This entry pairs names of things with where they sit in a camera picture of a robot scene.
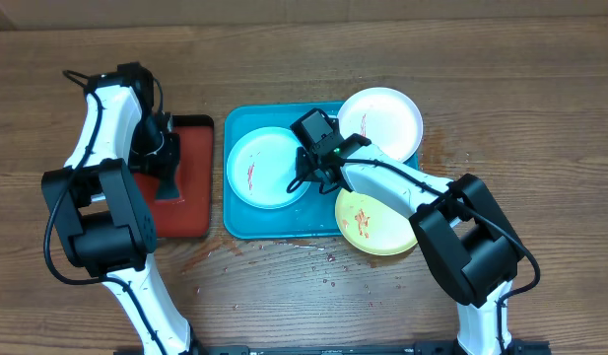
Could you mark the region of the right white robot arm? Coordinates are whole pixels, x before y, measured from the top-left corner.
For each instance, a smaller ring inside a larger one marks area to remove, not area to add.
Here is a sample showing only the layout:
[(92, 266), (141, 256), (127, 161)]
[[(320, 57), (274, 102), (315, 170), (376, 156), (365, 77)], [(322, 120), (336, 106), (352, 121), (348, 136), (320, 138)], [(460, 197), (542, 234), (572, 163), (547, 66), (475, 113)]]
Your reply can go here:
[(339, 146), (326, 154), (298, 148), (297, 176), (288, 186), (318, 181), (374, 198), (406, 218), (429, 270), (457, 304), (458, 351), (514, 354), (507, 301), (517, 294), (517, 265), (532, 255), (496, 199), (477, 177), (433, 177), (377, 146)]

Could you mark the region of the yellow-green round plate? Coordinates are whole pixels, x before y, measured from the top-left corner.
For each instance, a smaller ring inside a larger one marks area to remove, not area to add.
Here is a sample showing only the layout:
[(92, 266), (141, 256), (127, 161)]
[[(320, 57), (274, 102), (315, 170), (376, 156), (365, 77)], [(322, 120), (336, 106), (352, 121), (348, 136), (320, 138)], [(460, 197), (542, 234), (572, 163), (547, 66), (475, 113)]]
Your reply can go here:
[(343, 237), (369, 254), (396, 255), (418, 243), (408, 219), (364, 194), (342, 189), (335, 203), (335, 219)]

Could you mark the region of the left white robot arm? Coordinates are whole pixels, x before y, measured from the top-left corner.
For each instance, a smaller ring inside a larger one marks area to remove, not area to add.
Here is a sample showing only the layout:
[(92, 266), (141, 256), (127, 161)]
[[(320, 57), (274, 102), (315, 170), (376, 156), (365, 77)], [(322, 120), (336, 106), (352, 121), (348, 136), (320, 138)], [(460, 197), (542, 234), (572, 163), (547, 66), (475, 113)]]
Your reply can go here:
[(138, 62), (63, 74), (82, 88), (87, 116), (64, 166), (41, 179), (49, 272), (67, 285), (104, 286), (132, 322), (142, 353), (205, 353), (159, 273), (155, 219), (134, 178), (157, 179), (159, 198), (180, 195), (180, 138), (163, 110), (160, 82)]

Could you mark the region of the light blue round plate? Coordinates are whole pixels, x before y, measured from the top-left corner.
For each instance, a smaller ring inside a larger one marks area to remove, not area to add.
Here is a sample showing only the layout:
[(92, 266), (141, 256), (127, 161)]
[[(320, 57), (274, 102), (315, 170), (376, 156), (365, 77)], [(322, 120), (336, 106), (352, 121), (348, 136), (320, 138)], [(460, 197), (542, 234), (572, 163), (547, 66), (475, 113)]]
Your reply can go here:
[(278, 209), (296, 202), (310, 186), (304, 182), (294, 192), (287, 192), (296, 177), (300, 146), (287, 128), (262, 127), (245, 134), (227, 158), (227, 181), (234, 194), (261, 209)]

